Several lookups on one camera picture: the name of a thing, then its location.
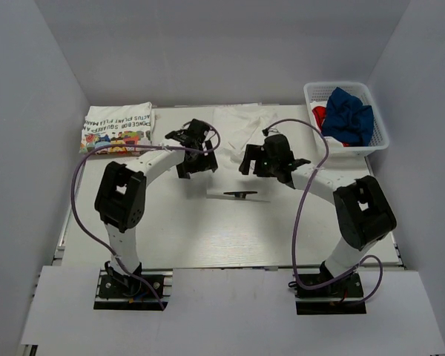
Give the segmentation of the dark blue t-shirt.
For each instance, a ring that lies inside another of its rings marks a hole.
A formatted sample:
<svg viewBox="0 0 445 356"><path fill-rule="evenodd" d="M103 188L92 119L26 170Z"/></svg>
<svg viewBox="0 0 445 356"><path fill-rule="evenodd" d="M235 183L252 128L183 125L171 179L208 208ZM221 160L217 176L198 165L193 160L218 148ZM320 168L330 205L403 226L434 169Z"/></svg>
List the dark blue t-shirt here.
<svg viewBox="0 0 445 356"><path fill-rule="evenodd" d="M321 133L350 147L364 147L371 142L374 120L371 105L364 105L356 96L336 87L326 104Z"/></svg>

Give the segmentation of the white t-shirt black graphic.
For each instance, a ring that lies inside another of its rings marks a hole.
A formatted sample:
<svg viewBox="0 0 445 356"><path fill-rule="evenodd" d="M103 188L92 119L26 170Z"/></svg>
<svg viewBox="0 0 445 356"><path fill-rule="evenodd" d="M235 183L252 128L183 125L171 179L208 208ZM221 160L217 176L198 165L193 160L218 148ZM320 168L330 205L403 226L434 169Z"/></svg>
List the white t-shirt black graphic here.
<svg viewBox="0 0 445 356"><path fill-rule="evenodd" d="M217 171L208 178L207 196L214 199L246 199L270 202L274 181L255 175L242 175L239 166L247 144L262 145L262 130L277 121L271 108L259 105L217 107L213 111L213 126L221 136L216 150Z"/></svg>

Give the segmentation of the white t-shirt red graphic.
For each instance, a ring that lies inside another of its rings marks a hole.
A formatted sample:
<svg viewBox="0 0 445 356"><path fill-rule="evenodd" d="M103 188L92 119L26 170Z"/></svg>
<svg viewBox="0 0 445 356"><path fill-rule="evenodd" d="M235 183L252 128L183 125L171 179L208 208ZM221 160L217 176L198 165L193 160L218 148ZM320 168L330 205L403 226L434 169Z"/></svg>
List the white t-shirt red graphic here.
<svg viewBox="0 0 445 356"><path fill-rule="evenodd" d="M322 126L326 118L327 102L312 102L310 105L316 126L318 127L319 131L322 131ZM325 139L333 147L348 147L346 143L340 142L331 136L326 136Z"/></svg>

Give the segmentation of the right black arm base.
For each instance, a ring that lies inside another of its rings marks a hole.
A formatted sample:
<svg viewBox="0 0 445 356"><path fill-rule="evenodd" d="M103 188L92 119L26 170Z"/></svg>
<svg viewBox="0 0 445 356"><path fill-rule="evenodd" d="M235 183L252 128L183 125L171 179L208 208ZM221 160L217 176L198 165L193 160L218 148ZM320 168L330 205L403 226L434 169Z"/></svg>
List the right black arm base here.
<svg viewBox="0 0 445 356"><path fill-rule="evenodd" d="M361 302L364 291L358 273L323 289L302 289L295 280L289 282L288 287L295 294L299 316L366 314L366 304Z"/></svg>

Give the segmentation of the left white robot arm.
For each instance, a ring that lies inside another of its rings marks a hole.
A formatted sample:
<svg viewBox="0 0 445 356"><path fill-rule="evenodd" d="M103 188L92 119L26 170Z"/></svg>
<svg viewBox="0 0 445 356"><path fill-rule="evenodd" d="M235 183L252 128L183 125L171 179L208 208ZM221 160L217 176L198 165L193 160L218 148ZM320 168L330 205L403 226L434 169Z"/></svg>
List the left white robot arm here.
<svg viewBox="0 0 445 356"><path fill-rule="evenodd" d="M165 135L155 148L120 164L109 163L102 176L94 208L108 233L112 257L105 270L127 296L142 287L142 263L136 251L136 227L145 212L146 191L166 171L176 168L180 179L218 169L214 147L208 138L216 130L192 119L184 128Z"/></svg>

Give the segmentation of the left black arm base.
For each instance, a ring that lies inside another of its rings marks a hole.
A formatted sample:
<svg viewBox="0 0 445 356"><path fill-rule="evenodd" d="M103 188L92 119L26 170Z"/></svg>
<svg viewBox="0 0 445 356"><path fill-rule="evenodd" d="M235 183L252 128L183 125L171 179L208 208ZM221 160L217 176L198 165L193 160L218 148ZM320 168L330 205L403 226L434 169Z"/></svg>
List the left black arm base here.
<svg viewBox="0 0 445 356"><path fill-rule="evenodd" d="M164 307L168 305L173 285L172 270L144 270L145 278L157 293ZM104 270L99 273L96 295L93 303L94 310L107 311L158 311L163 309L151 290L138 281L136 287L130 290L112 279Z"/></svg>

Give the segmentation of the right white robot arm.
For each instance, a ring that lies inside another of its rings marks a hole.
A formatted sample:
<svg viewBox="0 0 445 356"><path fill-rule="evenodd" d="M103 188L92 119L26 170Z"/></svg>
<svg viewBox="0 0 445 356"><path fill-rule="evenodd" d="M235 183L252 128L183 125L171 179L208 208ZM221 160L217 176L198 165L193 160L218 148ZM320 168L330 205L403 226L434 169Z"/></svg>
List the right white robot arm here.
<svg viewBox="0 0 445 356"><path fill-rule="evenodd" d="M367 252L397 226L395 215L373 176L350 179L323 170L324 161L314 165L307 159L296 159L282 134L267 136L262 145L247 145L240 173L248 175L252 162L257 177L275 178L303 192L292 232L293 268L297 267L296 239L307 195L312 193L335 207L340 241L322 262L319 283L310 286L295 277L296 284L304 290L322 289L331 296L341 293L347 286L346 278L367 258Z"/></svg>

